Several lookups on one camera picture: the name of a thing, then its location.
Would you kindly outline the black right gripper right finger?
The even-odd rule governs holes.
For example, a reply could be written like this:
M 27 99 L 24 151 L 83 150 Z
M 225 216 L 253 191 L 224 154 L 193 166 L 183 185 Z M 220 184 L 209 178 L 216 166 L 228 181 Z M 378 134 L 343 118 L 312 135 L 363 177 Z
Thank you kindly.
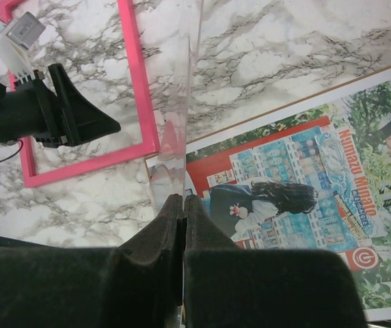
M 352 274 L 330 251 L 241 249 L 185 200 L 188 327 L 365 327 Z

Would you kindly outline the pink photo frame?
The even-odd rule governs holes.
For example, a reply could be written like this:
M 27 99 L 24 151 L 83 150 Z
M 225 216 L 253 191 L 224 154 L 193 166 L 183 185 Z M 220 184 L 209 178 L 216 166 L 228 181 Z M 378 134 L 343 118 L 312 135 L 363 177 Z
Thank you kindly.
M 159 136 L 150 97 L 150 88 L 134 5 L 132 1 L 127 0 L 118 0 L 117 4 L 124 42 L 126 44 L 126 54 L 131 74 L 142 142 L 80 163 L 68 165 L 43 174 L 37 174 L 31 140 L 30 138 L 25 137 L 23 138 L 24 145 L 20 151 L 20 158 L 24 186 L 27 188 L 39 187 L 134 159 L 139 159 L 154 154 L 159 150 Z

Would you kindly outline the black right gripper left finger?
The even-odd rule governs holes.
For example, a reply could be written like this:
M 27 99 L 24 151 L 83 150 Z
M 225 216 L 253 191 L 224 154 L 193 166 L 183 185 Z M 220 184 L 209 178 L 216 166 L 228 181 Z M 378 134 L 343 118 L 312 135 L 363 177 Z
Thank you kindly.
M 178 221 L 171 195 L 119 247 L 0 248 L 0 327 L 165 327 L 181 301 Z

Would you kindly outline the printed photo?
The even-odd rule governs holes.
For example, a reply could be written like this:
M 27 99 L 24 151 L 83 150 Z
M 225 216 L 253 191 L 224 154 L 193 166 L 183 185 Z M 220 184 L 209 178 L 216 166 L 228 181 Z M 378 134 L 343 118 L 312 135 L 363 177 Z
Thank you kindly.
M 185 186 L 244 249 L 323 249 L 391 320 L 391 67 L 192 141 Z

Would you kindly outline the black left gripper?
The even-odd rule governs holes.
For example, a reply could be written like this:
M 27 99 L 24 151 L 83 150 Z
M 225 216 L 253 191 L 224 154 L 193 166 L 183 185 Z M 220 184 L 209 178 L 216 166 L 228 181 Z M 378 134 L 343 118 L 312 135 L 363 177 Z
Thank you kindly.
M 46 147 L 80 146 L 118 133 L 121 125 L 89 102 L 61 64 L 49 66 L 52 92 L 35 70 L 8 92 L 0 83 L 0 144 L 33 136 Z

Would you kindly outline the clear acrylic sheet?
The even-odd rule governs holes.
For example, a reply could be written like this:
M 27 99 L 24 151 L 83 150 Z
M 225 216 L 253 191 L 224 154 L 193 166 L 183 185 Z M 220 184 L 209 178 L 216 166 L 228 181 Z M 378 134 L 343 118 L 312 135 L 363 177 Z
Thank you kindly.
M 198 59 L 203 1 L 180 1 L 176 49 L 173 50 L 172 82 L 165 102 L 165 125 L 160 148 L 146 160 L 155 210 L 160 210 L 169 195 L 185 197 L 187 120 L 190 108 L 193 71 Z

